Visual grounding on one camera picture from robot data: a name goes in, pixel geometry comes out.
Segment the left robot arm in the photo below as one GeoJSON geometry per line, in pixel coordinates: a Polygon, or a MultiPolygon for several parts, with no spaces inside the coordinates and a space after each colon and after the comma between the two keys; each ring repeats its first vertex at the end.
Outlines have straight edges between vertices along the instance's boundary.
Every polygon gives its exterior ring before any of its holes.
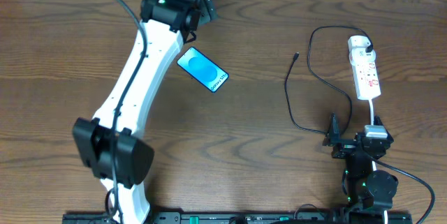
{"type": "Polygon", "coordinates": [[[63,223],[144,223],[150,214],[144,180],[154,150],[142,140],[154,97],[173,59],[216,18],[211,0],[142,0],[131,16],[137,34],[129,58],[92,119],[79,118],[73,139],[81,161],[107,193],[102,214],[65,214],[63,223]]]}

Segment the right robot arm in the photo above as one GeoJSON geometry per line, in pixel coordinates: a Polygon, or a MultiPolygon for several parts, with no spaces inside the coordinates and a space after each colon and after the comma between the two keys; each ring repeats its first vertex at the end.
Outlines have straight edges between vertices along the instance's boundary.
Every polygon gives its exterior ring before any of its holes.
{"type": "Polygon", "coordinates": [[[334,114],[330,116],[324,146],[332,147],[331,156],[343,159],[346,169],[342,177],[342,190],[348,204],[339,210],[340,223],[387,223],[387,210],[393,207],[397,192],[397,177],[376,168],[376,160],[386,155],[394,142],[390,133],[375,116],[372,125],[351,139],[341,137],[334,114]]]}

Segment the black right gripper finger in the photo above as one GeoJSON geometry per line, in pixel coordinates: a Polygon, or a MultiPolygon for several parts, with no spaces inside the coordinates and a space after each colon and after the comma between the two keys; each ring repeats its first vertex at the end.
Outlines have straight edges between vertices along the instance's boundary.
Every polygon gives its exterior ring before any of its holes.
{"type": "Polygon", "coordinates": [[[380,129],[380,130],[386,129],[386,127],[383,125],[383,122],[382,122],[380,116],[378,116],[378,115],[374,116],[374,118],[373,118],[373,127],[375,129],[380,129]]]}
{"type": "Polygon", "coordinates": [[[339,144],[340,143],[340,129],[335,113],[330,116],[330,125],[325,134],[324,144],[339,144]]]}

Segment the blue Galaxy smartphone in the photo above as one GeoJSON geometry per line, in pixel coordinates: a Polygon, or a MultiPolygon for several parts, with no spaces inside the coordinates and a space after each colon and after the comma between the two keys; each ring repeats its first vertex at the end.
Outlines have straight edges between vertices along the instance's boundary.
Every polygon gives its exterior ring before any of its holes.
{"type": "Polygon", "coordinates": [[[178,60],[177,65],[215,93],[230,75],[195,47],[190,47],[178,60]]]}

